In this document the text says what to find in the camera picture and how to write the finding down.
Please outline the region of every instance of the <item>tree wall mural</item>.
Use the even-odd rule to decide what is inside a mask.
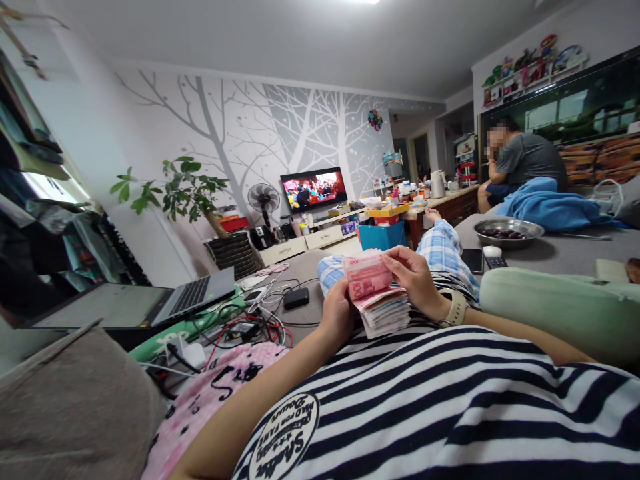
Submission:
[[[116,75],[161,156],[158,165],[196,157],[210,174],[229,179],[219,206],[236,204],[252,223],[261,215],[247,205],[248,190],[268,183],[281,192],[279,178],[287,173],[340,167],[350,198],[371,195],[373,179],[384,174],[382,156],[393,148],[386,111],[443,110],[436,103],[202,75],[130,69]],[[383,113],[380,131],[367,121],[372,109]],[[271,214],[275,224],[280,213]],[[201,237],[211,236],[203,229]]]

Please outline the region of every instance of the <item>fish tank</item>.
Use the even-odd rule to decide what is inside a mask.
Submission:
[[[556,145],[626,133],[640,119],[640,47],[482,113],[483,156],[488,128],[507,115]]]

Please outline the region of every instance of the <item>ceiling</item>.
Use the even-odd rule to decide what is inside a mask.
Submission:
[[[62,0],[109,54],[445,99],[570,0]]]

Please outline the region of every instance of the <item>floor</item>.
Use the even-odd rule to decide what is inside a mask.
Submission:
[[[329,252],[332,255],[354,255],[362,252],[362,246],[358,241],[357,235],[346,240],[342,240],[337,243],[333,243],[328,247],[324,247],[322,250]]]

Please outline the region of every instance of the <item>blue blanket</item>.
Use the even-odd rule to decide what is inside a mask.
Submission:
[[[570,231],[588,225],[604,225],[613,217],[600,214],[600,206],[576,193],[558,193],[558,183],[537,177],[508,195],[498,215],[541,225],[546,231]]]

